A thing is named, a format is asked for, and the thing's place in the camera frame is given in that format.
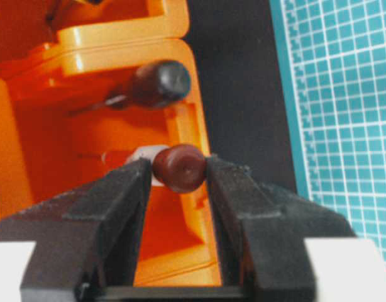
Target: white block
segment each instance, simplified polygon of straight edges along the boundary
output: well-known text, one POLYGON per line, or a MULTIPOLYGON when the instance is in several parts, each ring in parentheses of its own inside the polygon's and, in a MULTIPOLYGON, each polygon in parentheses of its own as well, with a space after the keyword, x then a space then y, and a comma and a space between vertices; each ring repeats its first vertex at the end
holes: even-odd
MULTIPOLYGON (((138 147, 133 154, 129 156, 126 163, 129 164, 130 162, 134 162, 135 160, 138 160, 140 158, 149 159, 151 164, 154 162, 155 157, 158 153, 160 153, 162 150, 165 150, 169 148, 167 145, 150 145, 150 146, 141 146, 138 147)), ((163 187, 163 183, 160 182, 154 174, 152 174, 152 180, 151 185, 155 187, 163 187)))
POLYGON ((386 265, 371 240, 306 238, 317 302, 386 302, 386 265))
POLYGON ((20 286, 35 242, 0 242, 0 301, 21 302, 20 286))

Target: grid lines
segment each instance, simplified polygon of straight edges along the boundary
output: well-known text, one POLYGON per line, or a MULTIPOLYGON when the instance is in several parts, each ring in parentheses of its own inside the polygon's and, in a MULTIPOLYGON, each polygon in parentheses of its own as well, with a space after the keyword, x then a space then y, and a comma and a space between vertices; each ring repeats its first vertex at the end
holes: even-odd
POLYGON ((308 197, 386 261, 386 0, 280 1, 308 197))

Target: black background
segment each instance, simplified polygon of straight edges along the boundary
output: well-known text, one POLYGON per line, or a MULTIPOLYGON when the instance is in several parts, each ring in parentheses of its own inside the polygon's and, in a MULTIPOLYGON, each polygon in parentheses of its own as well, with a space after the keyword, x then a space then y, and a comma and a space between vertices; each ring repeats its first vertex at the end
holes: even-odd
POLYGON ((296 191, 268 0, 188 3, 212 152, 296 191))

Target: cutting mat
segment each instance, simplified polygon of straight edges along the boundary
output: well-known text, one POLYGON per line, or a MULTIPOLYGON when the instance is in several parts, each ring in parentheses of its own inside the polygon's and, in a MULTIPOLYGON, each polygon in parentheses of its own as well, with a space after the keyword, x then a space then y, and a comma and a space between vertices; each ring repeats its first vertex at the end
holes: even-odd
POLYGON ((299 194, 386 261, 386 0, 270 0, 299 194))

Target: screwdriver handle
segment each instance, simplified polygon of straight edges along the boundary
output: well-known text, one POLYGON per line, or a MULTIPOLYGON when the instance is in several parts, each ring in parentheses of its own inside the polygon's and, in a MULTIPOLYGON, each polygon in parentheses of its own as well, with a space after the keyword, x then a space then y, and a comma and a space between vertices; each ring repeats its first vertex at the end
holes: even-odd
POLYGON ((158 109, 184 99, 190 92, 191 79, 186 67, 175 60, 161 60, 136 70, 130 81, 117 88, 116 94, 127 96, 122 102, 109 105, 122 110, 129 104, 158 109))

